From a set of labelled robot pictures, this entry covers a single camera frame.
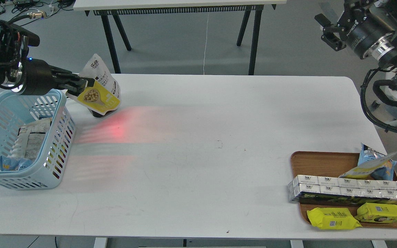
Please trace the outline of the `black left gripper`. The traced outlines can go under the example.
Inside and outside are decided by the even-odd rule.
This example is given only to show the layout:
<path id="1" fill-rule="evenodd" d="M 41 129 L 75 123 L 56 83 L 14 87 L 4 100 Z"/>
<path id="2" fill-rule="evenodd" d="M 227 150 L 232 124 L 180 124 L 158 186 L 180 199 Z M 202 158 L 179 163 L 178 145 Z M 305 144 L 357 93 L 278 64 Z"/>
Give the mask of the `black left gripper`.
<path id="1" fill-rule="evenodd" d="M 78 97 L 87 85 L 94 85 L 90 77 L 73 76 L 71 71 L 50 66 L 45 61 L 27 58 L 24 61 L 20 85 L 11 91 L 18 95 L 45 95 L 51 89 L 67 90 L 66 96 Z"/>

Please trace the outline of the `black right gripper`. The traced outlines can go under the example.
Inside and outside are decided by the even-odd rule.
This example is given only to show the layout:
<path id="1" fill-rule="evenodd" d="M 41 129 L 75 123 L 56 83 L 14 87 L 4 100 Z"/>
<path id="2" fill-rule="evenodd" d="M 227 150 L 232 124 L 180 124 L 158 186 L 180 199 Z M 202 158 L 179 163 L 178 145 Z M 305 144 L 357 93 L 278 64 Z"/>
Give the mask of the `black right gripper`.
<path id="1" fill-rule="evenodd" d="M 321 40 L 335 51 L 350 48 L 361 60 L 392 60 L 397 49 L 391 43 L 394 30 L 370 12 L 372 0 L 345 0 L 337 26 L 322 13 L 315 20 L 322 27 Z"/>

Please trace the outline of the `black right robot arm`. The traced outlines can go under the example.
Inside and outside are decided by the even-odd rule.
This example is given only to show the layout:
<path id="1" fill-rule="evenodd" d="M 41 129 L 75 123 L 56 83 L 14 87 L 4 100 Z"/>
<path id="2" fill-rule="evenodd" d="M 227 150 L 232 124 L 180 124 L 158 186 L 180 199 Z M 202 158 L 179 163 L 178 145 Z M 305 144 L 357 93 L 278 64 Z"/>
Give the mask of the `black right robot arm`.
<path id="1" fill-rule="evenodd" d="M 372 89 L 380 102 L 397 108 L 397 0 L 345 0 L 343 7 L 336 23 L 322 13 L 314 17 L 323 31 L 321 39 L 335 51 L 350 47 L 361 60 L 376 59 L 378 67 L 367 72 L 360 88 L 361 107 L 372 124 L 397 133 L 397 127 L 375 117 L 366 102 L 374 75 L 394 72 L 388 80 L 374 81 Z"/>

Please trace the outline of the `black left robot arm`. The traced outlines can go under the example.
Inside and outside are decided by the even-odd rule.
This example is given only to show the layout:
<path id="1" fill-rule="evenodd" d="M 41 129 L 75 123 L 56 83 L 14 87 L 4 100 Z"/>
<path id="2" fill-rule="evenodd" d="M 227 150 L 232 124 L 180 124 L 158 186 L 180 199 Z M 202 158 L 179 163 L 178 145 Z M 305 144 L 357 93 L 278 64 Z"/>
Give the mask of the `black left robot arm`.
<path id="1" fill-rule="evenodd" d="M 78 96 L 95 80 L 80 77 L 71 71 L 50 66 L 29 57 L 30 47 L 37 47 L 40 38 L 14 23 L 0 20 L 0 89 L 18 95 L 45 95 L 52 89 L 67 90 Z"/>

